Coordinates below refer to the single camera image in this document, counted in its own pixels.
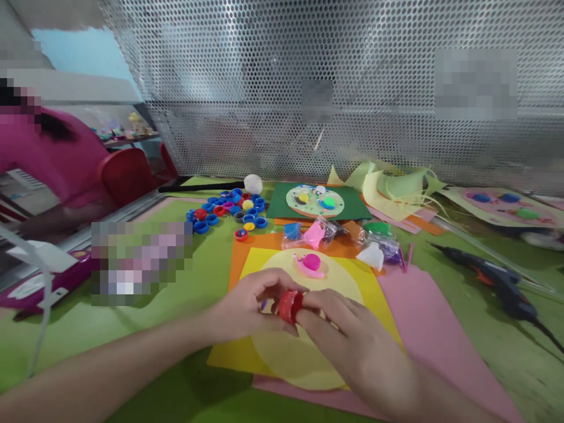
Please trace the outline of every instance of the green table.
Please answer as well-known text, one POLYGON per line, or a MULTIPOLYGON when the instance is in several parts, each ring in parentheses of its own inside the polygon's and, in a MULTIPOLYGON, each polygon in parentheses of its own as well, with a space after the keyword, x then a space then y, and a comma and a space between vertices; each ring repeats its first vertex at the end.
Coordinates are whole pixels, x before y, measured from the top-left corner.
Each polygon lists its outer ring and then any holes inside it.
MULTIPOLYGON (((192 178, 189 183, 202 183, 192 178)), ((273 185, 266 185, 266 197, 273 185)), ((191 193, 187 197, 210 197, 213 193, 191 193)), ((201 204, 174 201, 157 212, 151 221, 185 221, 186 211, 201 204)), ((93 307, 89 284, 72 293, 53 310, 43 345, 39 370, 65 358, 153 326, 181 313, 196 313, 227 293, 231 242, 238 227, 233 219, 222 220, 207 236, 194 237, 190 268, 178 271, 169 284, 148 305, 136 307, 93 307)), ((272 223, 262 230, 274 229, 272 223)), ((433 251, 425 240, 439 241, 480 255, 464 241, 447 233, 437 239, 420 232, 413 236, 396 231, 402 245, 415 243, 413 263, 431 273, 445 294, 464 330, 480 355, 513 398, 529 422, 557 422, 564 416, 564 357, 538 330, 529 324, 507 319, 496 298, 475 282, 470 271, 451 264, 433 251)), ((512 259, 528 266, 536 276, 564 291, 564 277, 558 272, 562 255, 509 244, 520 253, 512 259)), ((539 309, 542 321, 564 339, 564 306, 527 292, 539 309)), ((10 389, 26 377, 38 336, 40 317, 13 323, 0 320, 0 391, 10 389)), ((358 415, 282 397, 250 387, 250 374, 206 365, 209 349, 187 357, 147 386, 109 421, 136 422, 249 422, 287 423, 290 419, 328 422, 370 421, 358 415)))

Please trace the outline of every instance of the black hair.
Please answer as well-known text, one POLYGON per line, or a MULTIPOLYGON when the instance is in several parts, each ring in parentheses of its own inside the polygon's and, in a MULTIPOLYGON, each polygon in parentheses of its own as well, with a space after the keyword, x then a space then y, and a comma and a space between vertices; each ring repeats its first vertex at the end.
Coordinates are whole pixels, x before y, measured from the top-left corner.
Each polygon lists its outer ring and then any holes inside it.
POLYGON ((49 135, 55 142, 75 141, 75 133, 64 121, 46 112, 36 113, 35 105, 29 104, 29 100, 7 78, 0 78, 0 107, 12 107, 19 110, 20 114, 33 115, 34 123, 41 127, 41 133, 49 135))

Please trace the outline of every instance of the metal mesh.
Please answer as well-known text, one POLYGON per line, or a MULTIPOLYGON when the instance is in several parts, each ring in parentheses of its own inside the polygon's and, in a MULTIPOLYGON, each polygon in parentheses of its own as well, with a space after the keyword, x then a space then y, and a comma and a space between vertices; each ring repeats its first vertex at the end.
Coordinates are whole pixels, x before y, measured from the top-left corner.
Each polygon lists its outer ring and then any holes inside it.
POLYGON ((379 158, 564 194, 562 1, 101 4, 181 174, 317 182, 379 158), (436 49, 516 49, 518 119, 436 119, 436 49), (308 80, 332 81, 322 123, 308 80))

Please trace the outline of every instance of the white ball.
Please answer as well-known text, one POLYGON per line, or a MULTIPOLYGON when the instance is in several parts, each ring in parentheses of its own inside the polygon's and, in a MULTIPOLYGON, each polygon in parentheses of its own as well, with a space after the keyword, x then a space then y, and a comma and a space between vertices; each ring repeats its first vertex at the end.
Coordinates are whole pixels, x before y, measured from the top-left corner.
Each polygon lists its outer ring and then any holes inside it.
POLYGON ((263 191, 263 180, 259 175, 250 174, 243 180, 245 183, 245 190, 251 194, 260 194, 263 191))

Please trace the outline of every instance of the pink shirt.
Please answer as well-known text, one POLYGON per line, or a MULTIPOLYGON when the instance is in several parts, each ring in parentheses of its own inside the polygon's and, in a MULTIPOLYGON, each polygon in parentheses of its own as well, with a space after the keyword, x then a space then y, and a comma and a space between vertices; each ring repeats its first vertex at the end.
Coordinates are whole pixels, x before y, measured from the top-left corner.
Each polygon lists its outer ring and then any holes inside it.
POLYGON ((104 189, 96 180, 98 164, 109 153, 92 129, 80 119, 58 110, 43 113, 63 120, 75 141, 54 142, 41 134, 33 116, 0 115, 0 173, 22 169, 46 184, 61 204, 78 209, 102 200, 104 189))

